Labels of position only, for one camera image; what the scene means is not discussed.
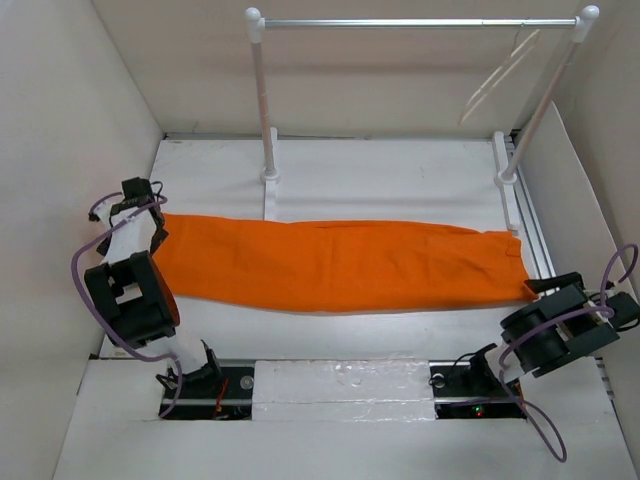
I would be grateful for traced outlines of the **orange trousers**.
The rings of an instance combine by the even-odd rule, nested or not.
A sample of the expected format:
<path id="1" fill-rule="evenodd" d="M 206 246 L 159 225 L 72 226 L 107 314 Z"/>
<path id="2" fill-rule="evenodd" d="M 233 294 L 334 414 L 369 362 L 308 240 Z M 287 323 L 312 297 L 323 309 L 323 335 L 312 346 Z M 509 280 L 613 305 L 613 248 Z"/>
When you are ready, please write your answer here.
<path id="1" fill-rule="evenodd" d="M 406 221 L 279 223 L 166 216 L 154 261 L 178 296 L 257 309 L 353 313 L 531 302 L 521 243 Z"/>

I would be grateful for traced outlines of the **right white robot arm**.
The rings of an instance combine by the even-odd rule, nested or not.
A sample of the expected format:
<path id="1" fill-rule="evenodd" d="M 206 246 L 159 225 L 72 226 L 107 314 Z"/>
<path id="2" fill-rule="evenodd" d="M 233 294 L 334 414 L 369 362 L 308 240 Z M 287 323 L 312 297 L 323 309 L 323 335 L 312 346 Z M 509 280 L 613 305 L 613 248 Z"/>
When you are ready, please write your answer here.
<path id="1" fill-rule="evenodd" d="M 458 375 L 479 396 L 492 396 L 526 374 L 538 378 L 589 356 L 618 340 L 637 317 L 634 299 L 608 279 L 593 292 L 577 272 L 528 280 L 526 286 L 542 296 L 502 320 L 502 344 L 475 352 Z"/>

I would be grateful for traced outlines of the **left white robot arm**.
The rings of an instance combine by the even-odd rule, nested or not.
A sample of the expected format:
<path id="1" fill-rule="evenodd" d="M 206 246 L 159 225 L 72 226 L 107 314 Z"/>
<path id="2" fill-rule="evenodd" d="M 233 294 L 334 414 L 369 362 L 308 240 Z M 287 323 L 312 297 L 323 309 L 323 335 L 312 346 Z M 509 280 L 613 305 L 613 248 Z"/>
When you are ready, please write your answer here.
<path id="1" fill-rule="evenodd" d="M 139 360 L 171 362 L 160 376 L 167 387 L 216 394 L 223 382 L 216 355 L 205 341 L 179 330 L 177 303 L 153 258 L 168 236 L 160 210 L 107 207 L 91 218 L 107 230 L 96 247 L 102 260 L 83 280 L 109 340 Z"/>

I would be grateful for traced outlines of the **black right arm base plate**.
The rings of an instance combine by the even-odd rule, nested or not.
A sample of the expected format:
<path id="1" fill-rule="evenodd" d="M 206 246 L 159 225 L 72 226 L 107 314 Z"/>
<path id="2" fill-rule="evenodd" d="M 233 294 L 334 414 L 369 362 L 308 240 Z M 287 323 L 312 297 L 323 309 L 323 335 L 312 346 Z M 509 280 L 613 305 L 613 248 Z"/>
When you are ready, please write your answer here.
<path id="1" fill-rule="evenodd" d="M 429 363 L 437 420 L 524 419 L 490 370 L 463 358 Z"/>

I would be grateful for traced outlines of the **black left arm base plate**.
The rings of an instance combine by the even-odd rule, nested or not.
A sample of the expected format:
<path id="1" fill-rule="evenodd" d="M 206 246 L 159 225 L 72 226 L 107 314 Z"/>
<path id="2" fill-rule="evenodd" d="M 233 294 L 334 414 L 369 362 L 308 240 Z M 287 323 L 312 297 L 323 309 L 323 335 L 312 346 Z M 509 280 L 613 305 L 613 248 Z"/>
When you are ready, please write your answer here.
<path id="1" fill-rule="evenodd" d="M 165 420 L 178 421 L 242 421 L 252 418 L 255 364 L 223 362 L 219 380 L 184 380 L 173 403 L 177 375 L 169 368 L 165 375 L 157 375 L 163 389 L 159 414 L 167 409 Z"/>

